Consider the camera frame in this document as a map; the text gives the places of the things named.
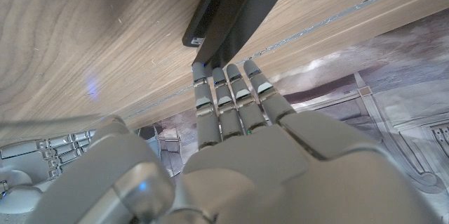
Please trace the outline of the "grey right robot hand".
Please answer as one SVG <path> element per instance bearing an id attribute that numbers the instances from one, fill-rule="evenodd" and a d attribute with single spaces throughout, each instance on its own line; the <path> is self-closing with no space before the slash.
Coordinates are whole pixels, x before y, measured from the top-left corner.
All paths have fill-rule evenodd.
<path id="1" fill-rule="evenodd" d="M 2 147 L 1 213 L 32 211 L 53 181 L 87 152 L 94 134 L 82 131 Z"/>

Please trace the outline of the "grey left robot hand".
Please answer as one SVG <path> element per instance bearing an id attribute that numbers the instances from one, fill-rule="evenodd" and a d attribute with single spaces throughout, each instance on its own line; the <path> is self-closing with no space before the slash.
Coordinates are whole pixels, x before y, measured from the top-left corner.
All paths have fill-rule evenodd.
<path id="1" fill-rule="evenodd" d="M 296 112 L 251 60 L 192 65 L 198 150 L 173 180 L 115 115 L 29 223 L 441 223 L 378 143 Z"/>

